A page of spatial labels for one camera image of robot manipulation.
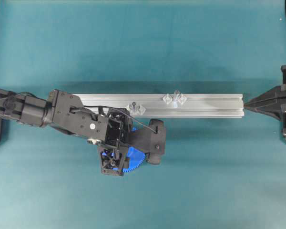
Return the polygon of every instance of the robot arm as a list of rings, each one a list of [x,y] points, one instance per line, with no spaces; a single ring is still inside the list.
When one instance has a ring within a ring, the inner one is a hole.
[[[166,138],[162,121],[152,119],[149,126],[132,131],[134,118],[126,109],[110,107],[105,113],[105,107],[97,107],[98,114],[87,109],[78,96],[59,90],[53,90],[43,100],[31,93],[0,89],[0,118],[36,127],[49,125],[86,139],[98,146],[103,174],[123,176],[131,146],[144,152],[148,163],[160,164]]]

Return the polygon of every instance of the wire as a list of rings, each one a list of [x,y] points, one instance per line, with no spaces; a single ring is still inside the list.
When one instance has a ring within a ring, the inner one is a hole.
[[[18,93],[18,94],[15,94],[14,96],[18,96],[18,95],[30,95],[30,96],[32,96],[32,97],[35,97],[36,98],[36,96],[35,95],[33,95],[32,93],[30,93],[30,92],[20,92],[20,93]],[[8,98],[8,96],[6,96],[6,97],[2,97],[2,98],[0,98],[0,100],[2,100],[2,99],[7,99]]]
[[[141,123],[140,121],[138,121],[137,119],[135,119],[134,117],[132,117],[131,115],[127,114],[126,112],[120,110],[120,108],[116,108],[116,107],[111,107],[111,106],[84,106],[84,107],[88,107],[88,108],[108,108],[108,109],[113,109],[116,111],[121,112],[123,115],[129,117],[130,119],[134,120],[135,122],[137,122],[138,124],[144,126],[147,129],[150,129],[151,131],[153,131],[155,134],[157,133],[157,131],[155,131],[154,129],[150,128],[149,126]]]

